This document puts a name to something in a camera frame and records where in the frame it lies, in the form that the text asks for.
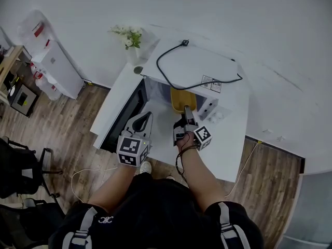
microwave door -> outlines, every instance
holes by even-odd
[[[108,150],[112,153],[116,152],[119,135],[124,130],[127,121],[135,115],[141,113],[146,102],[146,89],[144,80],[142,79],[113,123],[105,140],[103,141],[101,149]]]
[[[93,144],[115,152],[117,137],[133,114],[138,114],[147,102],[144,78],[134,74],[127,64],[110,89],[90,129],[97,134]]]

yellow bowl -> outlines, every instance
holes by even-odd
[[[173,109],[177,114],[184,114],[185,105],[188,105],[191,110],[195,110],[197,106],[195,94],[186,90],[171,88],[171,101]]]

plastic container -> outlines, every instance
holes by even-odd
[[[38,71],[38,68],[33,63],[30,64],[30,69],[34,79],[40,79],[43,76],[43,74]]]
[[[61,92],[54,85],[49,83],[45,76],[42,76],[40,79],[36,79],[36,85],[52,101],[56,101],[61,96]]]
[[[18,24],[17,35],[31,56],[40,53],[49,39],[56,38],[50,23],[39,10],[30,11]]]
[[[186,90],[171,88],[171,101],[177,114],[184,114],[185,105],[188,105],[191,110],[195,110],[197,106],[196,95]]]

sticker label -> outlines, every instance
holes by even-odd
[[[214,81],[214,80],[216,80],[216,79],[214,79],[212,77],[205,76],[205,75],[203,75],[203,77],[202,77],[202,83],[209,82],[209,81]],[[222,84],[219,83],[219,82],[208,83],[208,84],[205,84],[205,85],[201,85],[201,87],[213,90],[213,91],[218,92],[218,93],[221,93],[221,91],[222,91]]]
[[[209,82],[209,81],[213,81],[213,78],[203,75],[203,77],[202,77],[202,83]],[[211,89],[211,83],[208,83],[208,84],[205,84],[205,85],[201,85],[201,87],[204,87],[206,89]]]

backpack strap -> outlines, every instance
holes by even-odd
[[[69,232],[64,237],[62,249],[92,249],[91,236],[88,234],[95,214],[97,211],[91,207],[85,213],[80,229],[75,233]]]
[[[240,239],[244,249],[250,249],[248,239],[238,225],[233,225],[229,222],[229,209],[225,203],[219,203],[220,207],[220,224],[222,225],[222,233],[220,235],[225,249],[229,249],[227,240]]]

